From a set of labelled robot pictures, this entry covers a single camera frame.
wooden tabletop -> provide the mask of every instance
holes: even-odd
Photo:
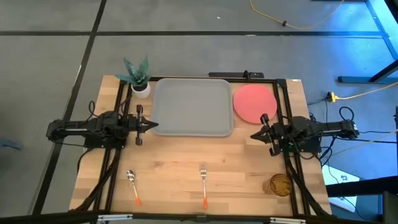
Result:
[[[144,116],[149,120],[156,82],[150,82],[150,85],[150,97],[138,99],[133,96],[130,107],[130,111],[135,113],[136,105],[141,104],[144,107]],[[230,85],[234,93],[247,84]],[[271,84],[261,85],[273,92]],[[118,86],[117,78],[104,76],[96,102],[96,114],[113,110]],[[301,81],[287,80],[287,86],[293,116],[308,117]],[[282,90],[279,90],[279,95],[283,99]],[[284,101],[281,103],[282,113],[286,115]],[[276,121],[275,116],[270,124]],[[234,112],[233,132],[225,138],[157,136],[148,131],[144,135],[143,145],[136,146],[136,135],[131,133],[121,153],[111,211],[292,216],[289,197],[265,194],[262,191],[265,180],[274,174],[285,174],[286,171],[282,154],[271,157],[271,145],[249,137],[260,128],[261,125],[249,124]],[[94,149],[82,159],[70,208],[79,206],[97,184],[103,155],[104,149]],[[203,209],[203,189],[199,172],[201,163],[206,164],[208,171],[208,210]],[[316,158],[302,160],[302,167],[307,188],[323,209],[331,213],[320,163]],[[136,205],[132,185],[126,177],[129,169],[136,173],[141,206]],[[107,188],[105,186],[100,208],[104,208]],[[299,189],[297,186],[295,189],[298,209],[303,213]]]

plastic tray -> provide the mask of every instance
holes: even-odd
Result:
[[[156,83],[155,134],[224,137],[233,130],[231,87],[225,80],[163,78]]]

pink plate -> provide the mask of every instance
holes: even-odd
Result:
[[[234,94],[234,109],[245,121],[261,124],[262,114],[272,119],[276,114],[274,95],[262,85],[244,85]]]

spoon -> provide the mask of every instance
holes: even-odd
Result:
[[[139,200],[137,189],[136,189],[136,184],[134,183],[136,179],[136,175],[132,170],[127,171],[127,178],[132,182],[132,187],[134,188],[134,193],[136,194],[136,204],[141,205],[141,201]]]

fork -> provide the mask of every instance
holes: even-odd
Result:
[[[200,164],[200,175],[203,181],[203,208],[207,209],[207,197],[206,197],[206,166],[204,164]]]

